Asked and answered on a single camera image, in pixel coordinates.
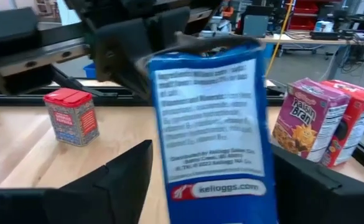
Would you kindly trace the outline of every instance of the raisin bran box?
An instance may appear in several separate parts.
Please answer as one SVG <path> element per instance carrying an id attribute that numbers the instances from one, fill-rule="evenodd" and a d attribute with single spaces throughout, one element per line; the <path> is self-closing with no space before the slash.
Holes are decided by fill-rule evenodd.
<path id="1" fill-rule="evenodd" d="M 342 91 L 308 78 L 289 84 L 273 137 L 289 152 L 319 162 L 349 99 Z"/>
<path id="2" fill-rule="evenodd" d="M 343 91 L 351 97 L 321 160 L 323 165 L 332 167 L 349 160 L 364 135 L 364 88 L 339 80 L 327 80 L 321 84 Z"/>

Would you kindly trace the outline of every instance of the cereal box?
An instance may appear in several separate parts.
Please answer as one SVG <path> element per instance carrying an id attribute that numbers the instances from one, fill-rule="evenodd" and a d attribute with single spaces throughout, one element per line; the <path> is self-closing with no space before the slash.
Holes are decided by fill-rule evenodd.
<path id="1" fill-rule="evenodd" d="M 44 96 L 59 141 L 85 146 L 99 135 L 92 95 L 61 88 Z"/>
<path id="2" fill-rule="evenodd" d="M 349 160 L 364 135 L 364 88 L 339 80 L 328 80 L 322 84 L 343 91 L 351 97 L 321 160 L 322 164 L 332 167 Z"/>
<path id="3" fill-rule="evenodd" d="M 290 152 L 319 162 L 349 102 L 342 91 L 308 78 L 288 86 L 273 137 Z"/>

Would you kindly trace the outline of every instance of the tin container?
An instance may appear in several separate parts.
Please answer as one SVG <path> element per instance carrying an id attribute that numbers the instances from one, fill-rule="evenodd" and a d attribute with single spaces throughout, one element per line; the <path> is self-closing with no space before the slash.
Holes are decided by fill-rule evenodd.
<path id="1" fill-rule="evenodd" d="M 44 96 L 56 138 L 86 146 L 99 135 L 91 93 L 61 88 Z"/>

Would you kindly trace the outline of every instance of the wooden table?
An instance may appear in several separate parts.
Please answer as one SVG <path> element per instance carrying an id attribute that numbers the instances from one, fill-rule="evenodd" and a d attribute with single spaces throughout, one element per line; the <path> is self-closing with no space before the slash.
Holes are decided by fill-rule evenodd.
<path id="1" fill-rule="evenodd" d="M 295 32 L 295 33 L 301 33 L 302 36 L 310 37 L 309 32 Z M 265 42 L 265 43 L 277 43 L 279 41 L 279 36 L 267 35 L 265 38 L 260 38 L 260 40 Z M 283 36 L 281 37 L 281 41 L 280 41 L 280 44 L 347 45 L 347 43 L 355 44 L 355 42 L 353 40 L 346 41 L 346 40 L 343 40 L 343 39 L 339 39 L 339 40 L 313 40 L 311 38 L 302 38 L 302 39 L 299 38 L 299 40 L 296 40 L 296 39 L 289 38 L 285 34 L 283 34 Z"/>
<path id="2" fill-rule="evenodd" d="M 151 183 L 140 223 L 169 223 L 153 108 L 96 108 L 100 137 L 87 147 L 55 139 L 46 108 L 0 108 L 0 187 L 61 187 L 145 139 L 152 139 Z M 272 129 L 279 108 L 268 109 Z M 339 172 L 364 182 L 355 159 Z"/>

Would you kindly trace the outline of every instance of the kellogg's bag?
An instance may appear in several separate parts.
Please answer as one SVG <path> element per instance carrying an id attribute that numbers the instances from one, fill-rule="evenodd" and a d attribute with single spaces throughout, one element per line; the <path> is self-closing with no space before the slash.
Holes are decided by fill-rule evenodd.
<path id="1" fill-rule="evenodd" d="M 263 48 L 248 40 L 149 62 L 172 224 L 277 223 Z"/>

